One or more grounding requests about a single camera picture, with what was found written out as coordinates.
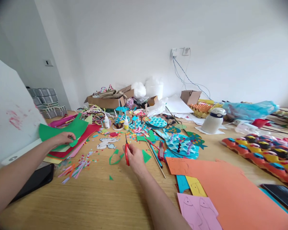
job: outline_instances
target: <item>orange paper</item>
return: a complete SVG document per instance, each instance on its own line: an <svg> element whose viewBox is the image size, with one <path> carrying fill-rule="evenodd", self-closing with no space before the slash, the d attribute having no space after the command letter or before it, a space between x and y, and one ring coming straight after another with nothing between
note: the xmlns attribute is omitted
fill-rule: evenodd
<svg viewBox="0 0 288 230"><path fill-rule="evenodd" d="M227 162L166 158L171 174L196 177L224 230L288 230L288 214Z"/></svg>

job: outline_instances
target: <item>black phone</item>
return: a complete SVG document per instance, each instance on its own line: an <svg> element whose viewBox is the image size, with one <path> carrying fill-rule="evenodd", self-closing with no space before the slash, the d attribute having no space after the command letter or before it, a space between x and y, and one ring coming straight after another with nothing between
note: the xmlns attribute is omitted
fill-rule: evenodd
<svg viewBox="0 0 288 230"><path fill-rule="evenodd" d="M28 195L29 193L49 184L53 179L54 164L46 165L43 168L36 170L32 176L28 179L26 184L22 187L15 198L10 202L13 203L16 200Z"/></svg>
<svg viewBox="0 0 288 230"><path fill-rule="evenodd" d="M261 184L275 199L288 209L288 188L283 185Z"/></svg>

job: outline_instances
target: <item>white paper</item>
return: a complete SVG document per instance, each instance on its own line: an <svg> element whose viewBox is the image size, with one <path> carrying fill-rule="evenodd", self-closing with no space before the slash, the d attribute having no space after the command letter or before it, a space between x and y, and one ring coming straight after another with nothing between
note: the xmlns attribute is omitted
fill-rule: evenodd
<svg viewBox="0 0 288 230"><path fill-rule="evenodd" d="M172 113L193 113L193 110L177 95L169 97L166 107Z"/></svg>
<svg viewBox="0 0 288 230"><path fill-rule="evenodd" d="M201 126L200 127L194 127L194 128L196 128L198 131L200 131L200 132L202 132L204 134L214 135L214 134L210 134L210 133L207 133L207 132L203 131ZM225 134L225 133L223 133L222 131L218 130L215 134Z"/></svg>

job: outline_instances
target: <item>thermos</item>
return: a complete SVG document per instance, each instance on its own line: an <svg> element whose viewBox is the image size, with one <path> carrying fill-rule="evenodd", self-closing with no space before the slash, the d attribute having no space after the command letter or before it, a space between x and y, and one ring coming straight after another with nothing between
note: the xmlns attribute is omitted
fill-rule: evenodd
<svg viewBox="0 0 288 230"><path fill-rule="evenodd" d="M209 116L206 117L202 125L202 130L210 134L215 134L219 130L219 127L222 124L223 117L225 115L225 109L214 108L213 110L211 110Z"/></svg>

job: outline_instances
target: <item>scissors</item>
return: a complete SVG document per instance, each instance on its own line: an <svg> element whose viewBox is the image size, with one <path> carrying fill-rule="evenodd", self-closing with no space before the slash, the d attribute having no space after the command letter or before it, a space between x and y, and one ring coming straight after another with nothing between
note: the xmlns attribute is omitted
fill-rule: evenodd
<svg viewBox="0 0 288 230"><path fill-rule="evenodd" d="M125 134L125 138L126 138L126 145L125 145L126 164L129 166L129 160L128 160L128 155L127 155L127 149L129 149L129 144L128 144L128 141L127 141L126 134Z"/></svg>

